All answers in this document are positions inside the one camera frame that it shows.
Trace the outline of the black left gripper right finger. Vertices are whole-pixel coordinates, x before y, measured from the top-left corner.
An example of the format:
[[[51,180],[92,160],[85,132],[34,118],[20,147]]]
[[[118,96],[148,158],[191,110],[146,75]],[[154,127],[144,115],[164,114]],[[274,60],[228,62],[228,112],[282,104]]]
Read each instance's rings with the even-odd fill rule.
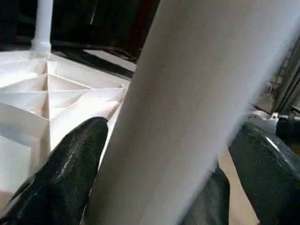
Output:
[[[280,138],[244,123],[229,146],[242,188],[262,225],[300,223],[300,158]]]

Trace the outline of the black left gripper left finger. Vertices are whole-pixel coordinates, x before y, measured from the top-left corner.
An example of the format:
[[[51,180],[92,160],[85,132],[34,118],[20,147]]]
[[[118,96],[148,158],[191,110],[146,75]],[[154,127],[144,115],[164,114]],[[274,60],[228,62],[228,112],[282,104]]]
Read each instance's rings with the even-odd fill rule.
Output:
[[[107,136],[107,119],[103,117],[90,118],[66,134],[1,210],[0,223],[80,224]]]

